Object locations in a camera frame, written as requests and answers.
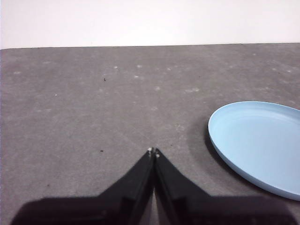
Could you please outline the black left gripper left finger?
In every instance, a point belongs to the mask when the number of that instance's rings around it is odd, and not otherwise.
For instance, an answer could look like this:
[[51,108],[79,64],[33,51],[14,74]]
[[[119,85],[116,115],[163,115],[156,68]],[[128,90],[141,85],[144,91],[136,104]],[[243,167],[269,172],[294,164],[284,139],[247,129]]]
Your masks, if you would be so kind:
[[97,196],[43,198],[24,204],[13,225],[137,225],[153,193],[155,153],[149,148],[134,166]]

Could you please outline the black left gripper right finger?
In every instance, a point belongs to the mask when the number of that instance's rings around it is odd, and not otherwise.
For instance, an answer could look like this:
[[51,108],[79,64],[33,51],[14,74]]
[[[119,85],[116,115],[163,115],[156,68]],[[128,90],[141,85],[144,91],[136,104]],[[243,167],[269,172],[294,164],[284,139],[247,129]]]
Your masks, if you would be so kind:
[[296,225],[280,201],[261,196],[211,196],[155,149],[158,208],[171,225]]

